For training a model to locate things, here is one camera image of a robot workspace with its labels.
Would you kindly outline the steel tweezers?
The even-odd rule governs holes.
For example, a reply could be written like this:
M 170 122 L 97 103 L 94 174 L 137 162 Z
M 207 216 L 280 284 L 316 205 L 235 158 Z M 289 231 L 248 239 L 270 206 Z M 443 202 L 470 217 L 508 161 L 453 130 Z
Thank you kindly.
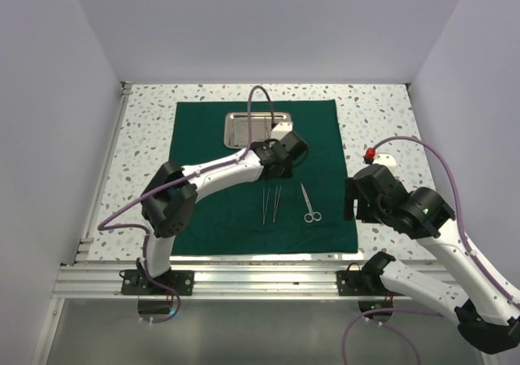
M 281 197 L 281 191 L 282 191 L 282 185 L 277 185 L 275 187 L 275 197 L 274 197 L 274 204 L 273 204 L 273 217 L 272 222 L 276 222 L 277 213 L 279 210 L 280 205 L 280 197 Z
M 270 191 L 271 191 L 270 187 L 264 187 L 262 189 L 262 224 L 265 224 L 266 220 L 267 220 Z

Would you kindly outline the steel surgical scissors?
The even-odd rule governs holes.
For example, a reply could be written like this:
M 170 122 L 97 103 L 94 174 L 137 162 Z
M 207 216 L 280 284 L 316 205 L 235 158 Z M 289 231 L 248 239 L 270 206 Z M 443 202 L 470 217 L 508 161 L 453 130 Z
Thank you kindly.
M 304 221 L 308 224 L 319 222 L 322 219 L 322 214 L 318 211 L 315 211 L 312 207 L 310 197 L 307 193 L 306 187 L 303 184 L 301 184 L 301 192 L 304 198 L 305 206 L 307 208 L 307 212 L 304 214 Z

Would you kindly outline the dark green surgical cloth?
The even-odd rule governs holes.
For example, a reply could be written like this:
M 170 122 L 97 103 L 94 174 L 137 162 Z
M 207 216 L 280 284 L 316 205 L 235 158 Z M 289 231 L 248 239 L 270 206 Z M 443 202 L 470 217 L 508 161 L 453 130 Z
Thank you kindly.
M 174 255 L 355 253 L 358 232 L 344 220 L 347 167 L 336 103 L 275 102 L 273 109 L 292 116 L 293 128 L 310 147 L 307 160 L 285 180 L 233 186 L 195 206 L 188 228 L 176 239 Z M 306 223 L 303 184 L 319 222 Z M 275 187 L 282 185 L 276 222 L 272 222 Z M 262 224 L 262 189 L 270 187 L 266 223 Z

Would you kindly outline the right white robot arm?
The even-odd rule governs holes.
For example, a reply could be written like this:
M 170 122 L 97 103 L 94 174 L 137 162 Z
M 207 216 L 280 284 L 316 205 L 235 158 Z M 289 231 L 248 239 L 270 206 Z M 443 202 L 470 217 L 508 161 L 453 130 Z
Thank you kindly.
M 347 178 L 344 217 L 406 235 L 456 281 L 445 284 L 379 251 L 359 271 L 347 272 L 347 285 L 373 295 L 393 292 L 412 298 L 452 321 L 468 343 L 486 354 L 518 347 L 518 289 L 458 232 L 454 210 L 435 190 L 409 192 L 387 167 L 371 164 Z

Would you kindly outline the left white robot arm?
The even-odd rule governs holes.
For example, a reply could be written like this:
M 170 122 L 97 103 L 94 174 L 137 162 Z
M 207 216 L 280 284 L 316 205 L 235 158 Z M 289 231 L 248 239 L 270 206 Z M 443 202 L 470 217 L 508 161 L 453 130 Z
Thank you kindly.
M 202 199 L 235 185 L 284 179 L 309 155 L 308 144 L 295 132 L 280 139 L 255 141 L 234 154 L 207 163 L 164 163 L 140 196 L 141 215 L 151 226 L 143 246 L 140 283 L 148 292 L 163 292 L 169 283 L 170 253 L 189 225 Z

